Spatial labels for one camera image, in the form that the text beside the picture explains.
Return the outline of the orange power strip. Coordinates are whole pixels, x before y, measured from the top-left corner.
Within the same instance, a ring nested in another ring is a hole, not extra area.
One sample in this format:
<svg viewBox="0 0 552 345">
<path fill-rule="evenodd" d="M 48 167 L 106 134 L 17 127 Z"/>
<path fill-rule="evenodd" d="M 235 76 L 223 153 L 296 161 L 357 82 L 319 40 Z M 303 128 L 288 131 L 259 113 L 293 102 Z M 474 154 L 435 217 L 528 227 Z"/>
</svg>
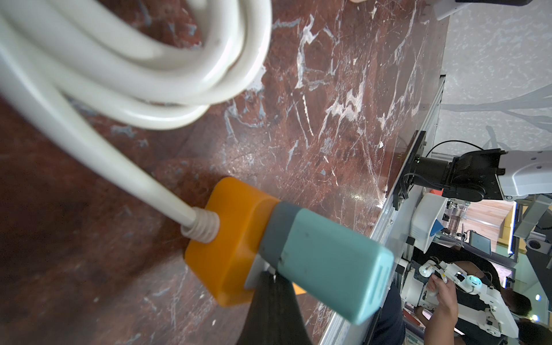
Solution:
<svg viewBox="0 0 552 345">
<path fill-rule="evenodd" d="M 280 203 L 236 178 L 219 181 L 206 204 L 220 220 L 208 244 L 191 240 L 184 260 L 222 307 L 249 303 L 267 264 L 258 250 L 273 209 Z"/>
</svg>

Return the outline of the teal plug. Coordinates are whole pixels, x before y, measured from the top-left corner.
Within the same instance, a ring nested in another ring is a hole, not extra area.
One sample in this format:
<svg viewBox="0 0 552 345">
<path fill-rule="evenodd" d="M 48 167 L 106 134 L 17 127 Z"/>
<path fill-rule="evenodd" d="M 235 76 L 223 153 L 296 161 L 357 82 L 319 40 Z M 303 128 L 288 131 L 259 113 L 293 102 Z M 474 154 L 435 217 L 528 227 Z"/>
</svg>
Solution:
<svg viewBox="0 0 552 345">
<path fill-rule="evenodd" d="M 385 299 L 394 265 L 388 248 L 287 202 L 274 207 L 260 257 L 349 323 L 361 324 Z"/>
</svg>

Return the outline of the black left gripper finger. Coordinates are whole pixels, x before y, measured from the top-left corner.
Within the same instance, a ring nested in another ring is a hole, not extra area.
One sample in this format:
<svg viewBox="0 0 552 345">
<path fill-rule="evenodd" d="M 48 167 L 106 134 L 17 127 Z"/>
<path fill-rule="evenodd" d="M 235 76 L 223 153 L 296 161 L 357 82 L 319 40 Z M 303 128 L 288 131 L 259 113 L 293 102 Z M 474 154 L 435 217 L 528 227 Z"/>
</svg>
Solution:
<svg viewBox="0 0 552 345">
<path fill-rule="evenodd" d="M 293 283 L 263 272 L 238 344 L 310 344 Z"/>
</svg>

